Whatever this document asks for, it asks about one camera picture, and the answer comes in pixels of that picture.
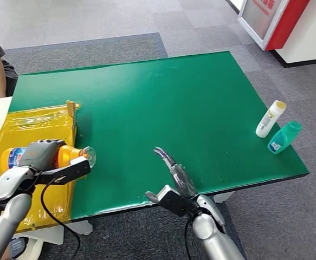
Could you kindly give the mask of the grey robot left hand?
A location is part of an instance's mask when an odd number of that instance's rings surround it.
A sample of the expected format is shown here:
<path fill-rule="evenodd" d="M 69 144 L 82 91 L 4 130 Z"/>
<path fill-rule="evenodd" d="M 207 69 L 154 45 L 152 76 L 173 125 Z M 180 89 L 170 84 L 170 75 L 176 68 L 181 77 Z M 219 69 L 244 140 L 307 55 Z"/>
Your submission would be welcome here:
<path fill-rule="evenodd" d="M 59 168 L 59 150 L 66 143 L 61 139 L 44 139 L 32 142 L 21 156 L 19 167 L 30 167 L 38 172 Z"/>

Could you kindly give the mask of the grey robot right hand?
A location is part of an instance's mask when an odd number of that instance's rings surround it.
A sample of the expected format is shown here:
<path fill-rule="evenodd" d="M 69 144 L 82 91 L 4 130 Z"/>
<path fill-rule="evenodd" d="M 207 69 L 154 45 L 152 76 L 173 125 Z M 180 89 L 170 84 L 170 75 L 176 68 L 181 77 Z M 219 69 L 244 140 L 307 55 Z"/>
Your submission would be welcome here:
<path fill-rule="evenodd" d="M 145 195 L 149 201 L 170 211 L 192 211 L 198 208 L 196 198 L 198 193 L 182 165 L 176 162 L 163 148 L 155 147 L 154 152 L 160 156 L 167 166 L 174 183 L 174 188 L 165 185 L 158 194 L 146 191 Z"/>

